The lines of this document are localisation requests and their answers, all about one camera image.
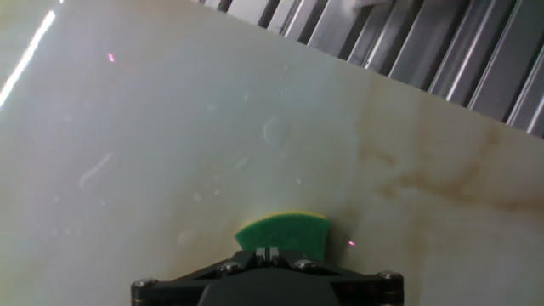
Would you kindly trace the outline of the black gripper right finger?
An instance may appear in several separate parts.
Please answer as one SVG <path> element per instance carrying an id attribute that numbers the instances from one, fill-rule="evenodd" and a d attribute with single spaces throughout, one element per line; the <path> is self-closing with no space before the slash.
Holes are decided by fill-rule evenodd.
<path id="1" fill-rule="evenodd" d="M 277 282 L 303 294 L 306 305 L 402 305 L 404 276 L 392 270 L 361 274 L 309 258 L 300 251 L 271 250 L 271 264 L 286 276 Z"/>

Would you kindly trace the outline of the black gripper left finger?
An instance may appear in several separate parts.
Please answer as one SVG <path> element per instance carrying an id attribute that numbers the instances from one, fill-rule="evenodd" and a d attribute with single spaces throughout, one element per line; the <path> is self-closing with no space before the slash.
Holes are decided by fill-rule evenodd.
<path id="1" fill-rule="evenodd" d="M 144 278 L 131 285 L 132 306 L 197 305 L 213 282 L 251 269 L 262 268 L 267 249 L 237 251 L 219 261 L 174 280 Z"/>

